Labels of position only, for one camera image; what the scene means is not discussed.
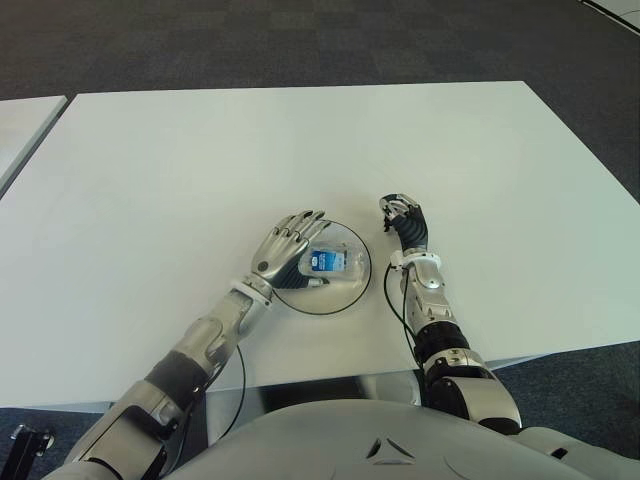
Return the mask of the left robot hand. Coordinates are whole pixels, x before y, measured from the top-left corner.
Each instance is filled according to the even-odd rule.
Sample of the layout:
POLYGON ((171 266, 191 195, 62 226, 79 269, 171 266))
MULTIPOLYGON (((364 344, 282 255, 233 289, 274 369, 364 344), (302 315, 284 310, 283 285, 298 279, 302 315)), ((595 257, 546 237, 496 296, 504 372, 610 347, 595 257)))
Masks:
POLYGON ((321 210, 305 210, 281 219, 267 234, 251 263, 251 271, 274 289, 293 290, 327 285, 329 280, 303 274, 299 262, 312 241, 331 222, 321 210))

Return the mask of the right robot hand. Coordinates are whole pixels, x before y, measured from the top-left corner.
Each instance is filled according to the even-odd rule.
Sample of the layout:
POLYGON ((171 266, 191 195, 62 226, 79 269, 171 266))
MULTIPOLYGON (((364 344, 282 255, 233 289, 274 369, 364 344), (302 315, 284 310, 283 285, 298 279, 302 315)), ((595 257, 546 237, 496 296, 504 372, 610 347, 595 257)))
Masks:
POLYGON ((392 193, 379 200, 383 213, 384 231, 393 229, 401 243, 402 250, 428 247, 428 227, 421 206, 412 198, 401 193, 392 193))

